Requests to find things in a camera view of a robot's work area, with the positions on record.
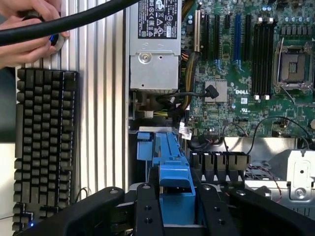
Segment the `black ram slot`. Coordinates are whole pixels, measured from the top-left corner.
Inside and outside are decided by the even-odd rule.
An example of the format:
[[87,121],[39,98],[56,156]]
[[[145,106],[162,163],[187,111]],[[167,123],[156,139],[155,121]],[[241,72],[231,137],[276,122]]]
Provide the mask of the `black ram slot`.
[[220,16],[215,15],[214,29],[213,29],[213,56],[214,60],[219,59],[219,45],[220,45]]
[[244,41],[244,61],[251,59],[252,49],[252,15],[247,15],[245,19],[245,41]]
[[252,95],[271,95],[274,24],[254,26]]
[[224,18],[224,29],[229,30],[231,28],[231,15],[225,15]]
[[204,17],[204,34],[202,39],[202,58],[204,60],[209,59],[209,44],[210,44],[210,17],[209,15],[205,15]]

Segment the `hand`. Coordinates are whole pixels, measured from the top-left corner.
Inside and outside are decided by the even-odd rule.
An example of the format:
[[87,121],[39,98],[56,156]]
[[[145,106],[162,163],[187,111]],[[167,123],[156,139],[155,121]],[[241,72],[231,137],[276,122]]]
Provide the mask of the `hand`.
[[[39,19],[22,21],[22,18],[10,17],[0,25],[0,30],[22,27],[41,23]],[[3,67],[15,67],[23,63],[34,63],[40,58],[48,57],[56,51],[51,46],[49,37],[39,38],[24,43],[12,44],[0,47],[0,69]]]
[[59,19],[61,0],[0,0],[0,14],[6,18],[18,16],[18,12],[35,10],[45,21]]

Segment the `cpu socket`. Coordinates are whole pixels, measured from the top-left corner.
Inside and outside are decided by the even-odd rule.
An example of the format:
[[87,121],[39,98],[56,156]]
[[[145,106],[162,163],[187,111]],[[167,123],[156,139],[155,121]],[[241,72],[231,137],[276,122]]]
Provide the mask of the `cpu socket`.
[[309,90],[313,87],[313,51],[309,43],[304,46],[278,44],[274,58],[274,84],[285,90]]

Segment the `green circuit board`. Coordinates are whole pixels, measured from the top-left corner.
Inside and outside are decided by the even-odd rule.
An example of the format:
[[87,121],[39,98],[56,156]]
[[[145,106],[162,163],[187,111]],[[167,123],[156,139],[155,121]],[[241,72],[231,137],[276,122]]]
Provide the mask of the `green circuit board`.
[[[226,99],[223,101],[206,101],[205,98],[194,97],[190,104],[189,126],[194,135],[217,135],[222,132],[223,127],[229,122],[237,122],[246,132],[252,136],[257,124],[264,118],[271,116],[284,116],[298,122],[307,131],[315,135],[315,130],[311,129],[310,123],[315,119],[315,107],[313,103],[313,84],[309,89],[292,89],[288,93],[291,98],[282,89],[274,87],[272,84],[272,95],[269,99],[262,96],[257,99],[252,94],[252,60],[241,61],[241,66],[237,66],[233,61],[235,32],[234,21],[236,15],[241,15],[241,52],[244,53],[245,43],[245,18],[251,15],[252,28],[259,21],[259,18],[272,18],[275,23],[274,39],[272,44],[273,52],[276,51],[279,43],[283,40],[285,46],[305,46],[313,50],[315,30],[312,31],[315,22],[315,3],[312,0],[303,0],[303,5],[288,4],[279,9],[277,1],[268,5],[268,1],[262,0],[204,0],[202,1],[203,14],[210,18],[210,39],[213,34],[213,22],[215,15],[220,17],[220,46],[219,58],[220,67],[214,63],[213,59],[201,59],[195,75],[194,91],[204,92],[206,84],[222,82],[221,89],[226,92]],[[195,3],[193,9],[189,12],[183,21],[182,27],[182,48],[191,50],[193,46],[193,33],[188,32],[189,19],[194,19],[195,10],[200,9],[199,2]],[[225,29],[224,18],[230,15],[230,28]],[[283,35],[283,27],[288,26],[290,30],[300,29],[301,31],[291,35]],[[253,44],[253,30],[249,36]],[[209,54],[213,53],[213,43],[209,42]],[[272,65],[277,64],[278,58],[273,59]],[[314,80],[314,62],[313,54],[303,64],[305,67],[305,76]],[[279,124],[277,120],[267,120],[258,129],[257,136],[271,137],[273,131],[280,131],[282,134],[304,135],[303,131],[294,124]],[[239,132],[235,128],[227,130],[227,136],[237,136]]]

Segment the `white table surface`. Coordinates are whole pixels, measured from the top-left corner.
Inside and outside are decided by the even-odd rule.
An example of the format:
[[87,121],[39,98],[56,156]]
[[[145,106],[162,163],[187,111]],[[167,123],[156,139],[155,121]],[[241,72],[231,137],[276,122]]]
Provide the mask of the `white table surface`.
[[[0,218],[13,215],[14,152],[14,144],[0,143]],[[1,220],[0,235],[12,234],[12,218]]]

